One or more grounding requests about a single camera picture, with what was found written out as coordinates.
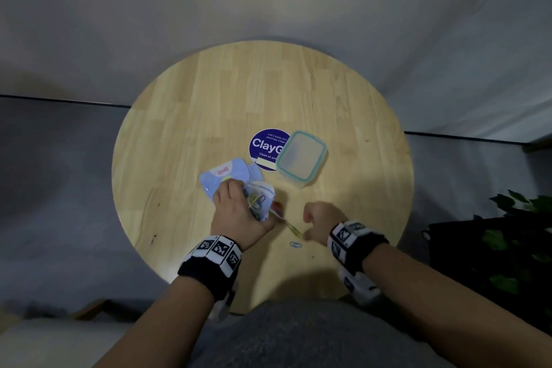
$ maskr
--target white wall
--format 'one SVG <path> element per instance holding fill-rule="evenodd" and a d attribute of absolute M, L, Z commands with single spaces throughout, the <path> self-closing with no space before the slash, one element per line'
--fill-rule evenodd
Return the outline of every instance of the white wall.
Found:
<path fill-rule="evenodd" d="M 538 22 L 540 9 L 550 17 L 546 0 L 0 4 L 0 93 L 131 104 L 157 74 L 191 52 L 272 38 L 327 52 L 360 72 L 388 99 L 405 130 L 511 141 L 552 132 L 552 105 L 546 104 L 552 71 L 545 70 L 552 30 Z M 533 19 L 524 20 L 525 12 Z M 516 38 L 511 46 L 509 30 Z M 532 61 L 535 51 L 539 65 Z"/>

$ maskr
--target grey floor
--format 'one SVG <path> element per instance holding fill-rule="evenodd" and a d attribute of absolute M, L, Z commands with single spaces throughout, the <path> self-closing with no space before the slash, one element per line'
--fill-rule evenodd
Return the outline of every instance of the grey floor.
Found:
<path fill-rule="evenodd" d="M 98 298 L 154 300 L 166 287 L 128 242 L 111 159 L 127 110 L 0 99 L 0 303 L 62 315 Z M 552 195 L 552 150 L 408 136 L 415 198 L 399 247 L 420 260 L 428 224 L 496 217 L 507 189 Z"/>

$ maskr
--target round wooden table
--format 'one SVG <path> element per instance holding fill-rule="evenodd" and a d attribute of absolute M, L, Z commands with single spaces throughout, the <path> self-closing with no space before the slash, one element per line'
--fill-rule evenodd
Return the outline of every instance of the round wooden table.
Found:
<path fill-rule="evenodd" d="M 248 153 L 265 128 L 303 130 L 326 142 L 315 183 L 297 189 L 263 170 L 300 231 L 307 201 L 330 201 L 349 218 L 401 237 L 413 197 L 409 146 L 396 116 L 358 73 L 306 47 L 271 41 L 220 45 L 171 66 L 122 123 L 112 183 L 122 227 L 142 259 L 171 282 L 184 256 L 209 235 L 215 207 L 199 175 Z M 302 243 L 294 248 L 290 242 Z M 231 310 L 270 298 L 338 298 L 347 290 L 326 247 L 282 226 L 244 254 Z"/>

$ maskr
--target forearm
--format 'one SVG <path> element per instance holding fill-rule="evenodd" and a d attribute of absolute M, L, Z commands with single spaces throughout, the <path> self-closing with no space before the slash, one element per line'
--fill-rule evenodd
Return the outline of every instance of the forearm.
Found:
<path fill-rule="evenodd" d="M 546 334 L 392 246 L 376 247 L 363 269 L 459 367 L 540 368 L 552 361 Z"/>
<path fill-rule="evenodd" d="M 178 276 L 94 367 L 182 366 L 213 305 L 213 296 L 204 285 Z"/>

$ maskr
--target clear plastic container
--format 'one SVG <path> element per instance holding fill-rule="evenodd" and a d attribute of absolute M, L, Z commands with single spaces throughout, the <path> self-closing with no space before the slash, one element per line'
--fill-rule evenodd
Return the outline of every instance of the clear plastic container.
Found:
<path fill-rule="evenodd" d="M 320 138 L 295 131 L 276 159 L 276 170 L 302 188 L 316 177 L 326 152 L 326 143 Z"/>

